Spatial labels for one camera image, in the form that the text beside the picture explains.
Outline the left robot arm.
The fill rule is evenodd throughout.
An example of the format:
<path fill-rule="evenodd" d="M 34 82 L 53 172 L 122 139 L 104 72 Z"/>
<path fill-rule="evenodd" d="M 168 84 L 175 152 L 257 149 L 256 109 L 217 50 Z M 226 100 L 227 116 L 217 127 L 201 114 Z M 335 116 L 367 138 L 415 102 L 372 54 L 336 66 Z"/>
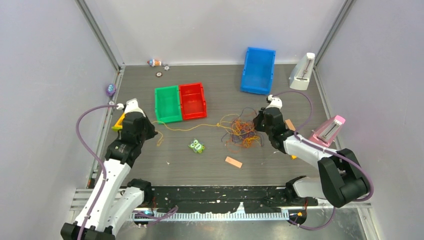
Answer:
<path fill-rule="evenodd" d="M 114 240 L 133 210 L 153 202 L 151 184 L 134 179 L 115 200 L 124 179 L 142 152 L 146 140 L 157 135 L 142 110 L 125 113 L 119 137 L 107 148 L 102 172 L 88 201 L 73 223 L 64 223 L 64 240 Z"/>

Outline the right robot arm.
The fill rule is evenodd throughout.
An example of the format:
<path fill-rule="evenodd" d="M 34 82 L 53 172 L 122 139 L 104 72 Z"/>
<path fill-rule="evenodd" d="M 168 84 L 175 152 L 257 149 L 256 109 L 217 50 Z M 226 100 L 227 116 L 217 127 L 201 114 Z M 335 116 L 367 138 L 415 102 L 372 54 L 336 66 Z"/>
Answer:
<path fill-rule="evenodd" d="M 264 132 L 278 151 L 296 156 L 318 169 L 318 178 L 301 177 L 291 183 L 285 198 L 299 205 L 305 197 L 326 199 L 336 208 L 350 202 L 368 200 L 374 186 L 362 170 L 355 154 L 347 148 L 324 148 L 286 127 L 278 107 L 263 107 L 253 119 L 255 130 Z"/>

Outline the wooden block near right arm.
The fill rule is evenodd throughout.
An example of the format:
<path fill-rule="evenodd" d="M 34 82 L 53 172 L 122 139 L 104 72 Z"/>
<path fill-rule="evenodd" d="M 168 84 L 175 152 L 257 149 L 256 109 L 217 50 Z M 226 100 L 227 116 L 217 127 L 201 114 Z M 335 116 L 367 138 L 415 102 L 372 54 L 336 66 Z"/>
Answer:
<path fill-rule="evenodd" d="M 293 132 L 296 131 L 296 128 L 294 126 L 294 124 L 292 123 L 292 121 L 290 119 L 286 119 L 285 121 L 285 125 L 287 126 L 287 128 Z"/>

